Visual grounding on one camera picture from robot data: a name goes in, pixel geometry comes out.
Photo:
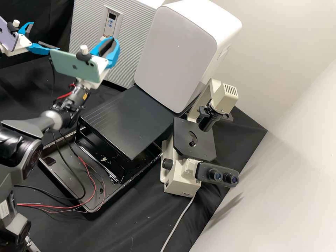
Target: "black fabric backdrop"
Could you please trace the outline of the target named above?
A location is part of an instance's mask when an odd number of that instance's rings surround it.
[[[60,47],[68,51],[74,0],[9,0],[1,1],[0,16],[7,22],[20,21],[20,27],[27,22],[35,22],[29,39]],[[40,55],[24,53],[0,58],[0,68],[28,60]]]
[[[57,74],[53,97],[66,93],[72,81],[73,78]],[[51,89],[52,71],[47,57],[0,69],[0,120],[38,116],[50,104]],[[86,103],[88,109],[120,91],[101,86],[92,92]],[[217,151],[214,163],[241,171],[266,130],[237,108],[232,114],[234,123],[218,122],[213,127]],[[43,142],[50,141],[51,136],[47,134]],[[25,184],[62,195],[38,167]],[[14,191],[18,203],[57,205],[33,190],[15,188]],[[227,188],[202,184],[165,251],[189,251],[227,191]],[[87,219],[81,213],[49,215],[36,209],[18,209],[31,220],[31,237],[41,251],[160,251],[189,201],[163,192],[157,162],[119,200],[106,204],[95,219]]]

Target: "control panel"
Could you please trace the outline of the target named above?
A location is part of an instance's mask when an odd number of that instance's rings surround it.
[[[104,29],[104,37],[112,37],[113,33],[114,33],[114,29],[116,27],[116,23],[117,23],[117,18],[118,18],[118,14],[108,10],[107,13],[107,18],[106,18],[106,23],[105,23],[105,29]]]

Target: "smartphone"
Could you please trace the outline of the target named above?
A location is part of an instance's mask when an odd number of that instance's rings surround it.
[[[50,50],[50,56],[58,73],[95,83],[100,82],[98,65],[94,60],[90,59],[88,62],[80,61],[75,54],[60,50]]]
[[[19,34],[12,32],[7,28],[7,22],[0,17],[0,43],[8,50],[14,51],[18,42]]]

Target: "green smartphone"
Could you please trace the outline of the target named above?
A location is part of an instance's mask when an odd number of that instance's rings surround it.
[[[92,59],[88,62],[81,61],[75,54],[60,50],[50,50],[50,55],[58,73],[95,83],[100,82],[98,65]]]

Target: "white power cable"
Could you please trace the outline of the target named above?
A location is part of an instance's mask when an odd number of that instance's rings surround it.
[[[182,219],[183,215],[186,213],[186,211],[187,211],[188,208],[190,207],[191,203],[194,201],[195,195],[191,198],[189,204],[186,206],[186,208],[185,208],[185,209],[183,210],[183,212],[181,213],[179,219],[177,220],[177,222],[176,222],[176,224],[175,224],[173,230],[170,232],[170,234],[169,234],[169,236],[168,236],[166,242],[164,243],[164,245],[163,245],[163,247],[162,247],[162,249],[161,249],[160,252],[163,252],[164,249],[166,248],[166,246],[167,246],[167,244],[168,244],[168,242],[169,242],[171,236],[173,235],[175,229],[177,228],[177,225],[180,223],[180,220]]]

